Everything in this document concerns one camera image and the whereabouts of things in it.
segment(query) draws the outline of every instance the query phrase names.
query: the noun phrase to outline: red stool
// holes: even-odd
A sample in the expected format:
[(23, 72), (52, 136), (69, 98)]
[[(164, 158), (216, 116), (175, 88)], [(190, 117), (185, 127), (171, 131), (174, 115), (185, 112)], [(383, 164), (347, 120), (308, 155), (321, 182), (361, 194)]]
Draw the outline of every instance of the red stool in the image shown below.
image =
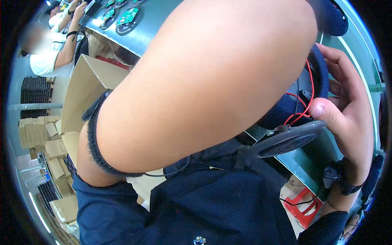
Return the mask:
[[(312, 193), (307, 187), (305, 187), (301, 193), (298, 194), (294, 199), (286, 198), (285, 200), (290, 202), (291, 204), (297, 204), (300, 203), (300, 201), (308, 194)], [(312, 202), (312, 204), (305, 209), (303, 212), (301, 212), (297, 206), (291, 206), (287, 202), (283, 202), (283, 205), (289, 210), (289, 212), (294, 216), (297, 217), (298, 222), (301, 223), (301, 225), (305, 228), (308, 229), (309, 224), (312, 222), (313, 218), (316, 216), (318, 213), (319, 209), (323, 205), (323, 203), (318, 199), (315, 198)], [(309, 210), (311, 210), (314, 206), (316, 205), (316, 210), (311, 213), (310, 215), (305, 215)]]

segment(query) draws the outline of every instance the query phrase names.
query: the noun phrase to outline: hand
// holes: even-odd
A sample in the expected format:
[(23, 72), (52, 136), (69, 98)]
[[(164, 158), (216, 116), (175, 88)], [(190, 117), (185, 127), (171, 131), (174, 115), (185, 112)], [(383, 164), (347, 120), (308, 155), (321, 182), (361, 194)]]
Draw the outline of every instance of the hand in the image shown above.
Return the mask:
[(316, 45), (329, 73), (336, 79), (329, 82), (329, 91), (336, 97), (315, 98), (309, 112), (313, 118), (327, 123), (340, 151), (351, 161), (351, 166), (345, 166), (348, 183), (361, 185), (369, 173), (374, 144), (372, 111), (365, 85), (343, 51)]
[(87, 7), (87, 2), (82, 2), (78, 7), (75, 9), (73, 19), (79, 21), (84, 15), (84, 9)]
[(73, 0), (70, 5), (69, 5), (69, 11), (73, 12), (75, 11), (76, 7), (78, 6), (78, 4), (81, 2), (81, 0)]

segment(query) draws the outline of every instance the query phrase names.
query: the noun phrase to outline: dark blue clothing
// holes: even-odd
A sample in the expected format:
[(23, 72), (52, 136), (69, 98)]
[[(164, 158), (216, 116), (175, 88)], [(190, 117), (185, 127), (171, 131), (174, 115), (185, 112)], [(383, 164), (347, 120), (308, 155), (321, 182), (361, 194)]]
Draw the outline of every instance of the dark blue clothing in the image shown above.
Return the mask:
[[(177, 169), (185, 163), (177, 162)], [(151, 191), (150, 213), (136, 203), (131, 184), (93, 187), (76, 175), (80, 242), (201, 244), (195, 240), (201, 236), (205, 245), (335, 244), (348, 213), (322, 217), (297, 241), (279, 201), (284, 182), (264, 161), (247, 158), (235, 140), (192, 155), (184, 171)]]

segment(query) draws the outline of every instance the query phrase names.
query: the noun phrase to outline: fluorescent light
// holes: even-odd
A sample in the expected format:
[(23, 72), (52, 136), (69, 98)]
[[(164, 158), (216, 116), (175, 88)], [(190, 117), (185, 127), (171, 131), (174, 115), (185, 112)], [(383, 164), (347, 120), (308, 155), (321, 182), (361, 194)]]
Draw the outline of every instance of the fluorescent light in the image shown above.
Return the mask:
[(40, 219), (41, 219), (42, 223), (44, 224), (45, 228), (47, 229), (47, 231), (50, 233), (49, 227), (46, 225), (44, 219), (42, 218), (40, 212), (38, 211), (37, 205), (35, 205), (35, 202), (34, 202), (33, 196), (31, 195), (31, 192), (29, 192), (29, 195), (30, 195), (31, 201), (33, 202), (34, 208), (37, 211), (38, 216), (40, 217)]

